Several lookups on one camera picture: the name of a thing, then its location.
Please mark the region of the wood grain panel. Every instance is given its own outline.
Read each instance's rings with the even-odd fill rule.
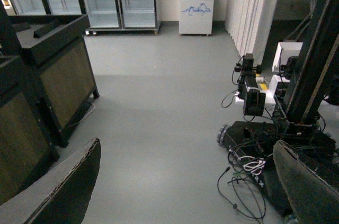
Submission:
[[[41,74],[43,85],[62,128],[95,86],[83,39]]]
[[[0,204],[16,194],[49,152],[23,93],[0,107]]]

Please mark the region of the baseboard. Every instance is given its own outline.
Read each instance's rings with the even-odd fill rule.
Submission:
[[[162,21],[162,26],[179,26],[179,21]],[[213,26],[224,26],[225,22],[222,20],[213,20],[212,22]]]

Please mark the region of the white cable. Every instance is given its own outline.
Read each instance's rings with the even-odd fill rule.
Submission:
[[[79,123],[81,123],[83,120],[85,120],[90,114],[92,114],[93,113],[93,111],[95,110],[95,105],[93,104],[93,103],[90,103],[91,105],[92,105],[92,110],[90,110],[89,112],[87,112],[85,115],[84,115],[84,117],[82,117],[82,119],[80,120],[80,121],[78,121],[78,122],[76,122],[76,123],[73,123],[73,124],[71,124],[71,125],[69,125],[68,127],[73,127],[73,126],[75,126],[75,125],[77,125],[77,124],[79,124]]]
[[[308,13],[308,15],[304,18],[304,20],[297,26],[297,28],[295,28],[295,30],[293,32],[291,32],[285,39],[283,39],[283,41],[287,41],[293,34],[295,34],[300,27],[302,27],[302,25],[306,22],[306,20],[308,20],[308,18],[312,15],[312,11],[310,13]]]
[[[242,159],[252,159],[252,162],[242,164]],[[252,175],[260,175],[262,169],[265,167],[266,161],[263,158],[257,159],[253,156],[241,156],[238,158],[239,163],[243,166],[243,169],[247,172],[250,172]]]

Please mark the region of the white device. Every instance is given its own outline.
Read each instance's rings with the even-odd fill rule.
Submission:
[[[278,42],[274,62],[272,65],[273,72],[279,72],[279,63],[286,65],[288,58],[291,56],[299,56],[303,42]]]
[[[214,0],[180,0],[179,34],[212,33]]]

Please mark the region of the shelf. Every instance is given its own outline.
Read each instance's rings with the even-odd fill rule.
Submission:
[[[65,10],[53,10],[54,15],[81,15],[79,10],[65,11]]]
[[[155,14],[154,10],[124,10],[124,14]]]
[[[88,11],[88,14],[116,14],[117,11]]]
[[[44,10],[34,10],[21,13],[21,15],[46,15]]]

